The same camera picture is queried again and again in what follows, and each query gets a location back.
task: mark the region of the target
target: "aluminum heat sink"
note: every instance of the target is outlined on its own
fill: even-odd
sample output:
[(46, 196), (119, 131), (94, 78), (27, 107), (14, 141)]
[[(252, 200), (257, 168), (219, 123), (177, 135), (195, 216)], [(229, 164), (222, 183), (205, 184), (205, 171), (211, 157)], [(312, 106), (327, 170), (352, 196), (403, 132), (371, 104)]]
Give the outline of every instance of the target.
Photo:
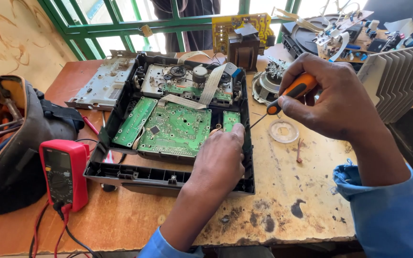
[(383, 122), (396, 122), (413, 106), (413, 47), (370, 55), (358, 78)]

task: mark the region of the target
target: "blue shirt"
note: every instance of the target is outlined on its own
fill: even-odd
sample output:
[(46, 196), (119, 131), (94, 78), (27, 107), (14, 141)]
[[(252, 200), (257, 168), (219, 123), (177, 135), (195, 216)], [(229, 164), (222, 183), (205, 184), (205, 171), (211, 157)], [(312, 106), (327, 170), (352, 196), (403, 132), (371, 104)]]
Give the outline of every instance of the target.
[[(350, 202), (356, 236), (368, 257), (413, 257), (413, 170), (406, 182), (397, 185), (362, 186), (358, 166), (350, 160), (334, 169), (337, 191)], [(201, 258), (174, 249), (159, 229), (141, 250), (139, 258)]]

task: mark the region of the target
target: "screwdriver shaft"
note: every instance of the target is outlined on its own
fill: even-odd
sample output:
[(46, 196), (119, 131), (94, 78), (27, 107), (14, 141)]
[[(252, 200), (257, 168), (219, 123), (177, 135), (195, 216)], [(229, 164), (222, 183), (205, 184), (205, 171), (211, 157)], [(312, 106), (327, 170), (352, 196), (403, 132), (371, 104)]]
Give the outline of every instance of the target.
[(253, 126), (255, 126), (258, 122), (260, 122), (261, 120), (263, 120), (266, 115), (267, 115), (267, 114), (263, 115), (259, 120), (256, 121), (256, 123), (254, 123), (252, 126), (250, 126), (250, 129), (253, 128)]

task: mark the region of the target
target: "red multimeter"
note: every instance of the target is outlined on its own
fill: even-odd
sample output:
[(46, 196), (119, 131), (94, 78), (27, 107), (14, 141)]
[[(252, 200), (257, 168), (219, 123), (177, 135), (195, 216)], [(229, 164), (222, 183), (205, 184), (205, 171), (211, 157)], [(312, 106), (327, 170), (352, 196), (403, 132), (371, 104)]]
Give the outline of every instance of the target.
[(41, 143), (39, 154), (47, 182), (50, 205), (72, 203), (77, 212), (89, 201), (83, 176), (89, 160), (89, 146), (72, 140), (49, 140)]

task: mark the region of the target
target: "screwdriver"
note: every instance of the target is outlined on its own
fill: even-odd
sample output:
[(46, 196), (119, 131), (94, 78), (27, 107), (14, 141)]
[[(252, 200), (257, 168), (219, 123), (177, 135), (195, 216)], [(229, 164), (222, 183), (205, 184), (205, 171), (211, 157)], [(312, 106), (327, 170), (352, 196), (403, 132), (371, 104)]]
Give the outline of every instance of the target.
[[(304, 96), (311, 91), (318, 84), (315, 77), (308, 73), (302, 73), (297, 77), (294, 82), (283, 92), (282, 96), (290, 96), (291, 98), (298, 98)], [(280, 113), (281, 107), (278, 105), (278, 99), (274, 100), (267, 106), (267, 113), (257, 120), (251, 127), (260, 122), (266, 115), (276, 115)]]

